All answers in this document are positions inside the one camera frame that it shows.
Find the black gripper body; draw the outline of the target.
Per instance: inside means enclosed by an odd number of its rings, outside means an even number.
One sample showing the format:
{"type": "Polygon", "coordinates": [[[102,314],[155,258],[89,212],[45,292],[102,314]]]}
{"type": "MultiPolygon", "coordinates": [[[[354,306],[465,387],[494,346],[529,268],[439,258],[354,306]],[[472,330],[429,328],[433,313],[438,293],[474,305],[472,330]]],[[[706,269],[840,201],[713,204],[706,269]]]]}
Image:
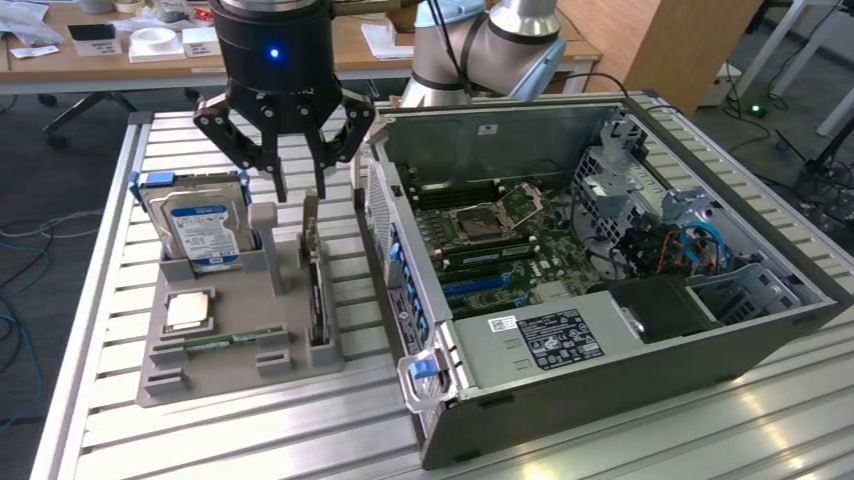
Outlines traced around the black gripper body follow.
{"type": "Polygon", "coordinates": [[[342,101],[329,1],[210,3],[227,101],[263,132],[317,131],[342,101]]]}

